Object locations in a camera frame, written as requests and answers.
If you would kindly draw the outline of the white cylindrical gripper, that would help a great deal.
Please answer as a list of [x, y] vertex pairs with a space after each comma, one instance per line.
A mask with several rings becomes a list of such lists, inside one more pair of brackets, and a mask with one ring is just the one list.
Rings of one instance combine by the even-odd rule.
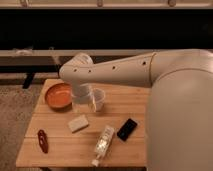
[[[73, 84], [72, 85], [72, 108], [74, 113], [88, 112], [88, 102], [80, 97], [85, 97], [91, 92], [91, 86], [89, 84]], [[99, 112], [102, 110], [105, 101], [105, 91], [99, 88], [92, 90], [92, 101], [89, 103], [89, 107], [93, 112]]]

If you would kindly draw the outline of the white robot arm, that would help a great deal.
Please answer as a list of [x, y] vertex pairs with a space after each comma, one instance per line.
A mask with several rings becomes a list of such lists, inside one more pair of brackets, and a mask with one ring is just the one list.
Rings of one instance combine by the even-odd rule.
[[91, 83], [148, 88], [147, 171], [213, 171], [213, 52], [165, 50], [97, 64], [81, 53], [60, 78], [80, 103]]

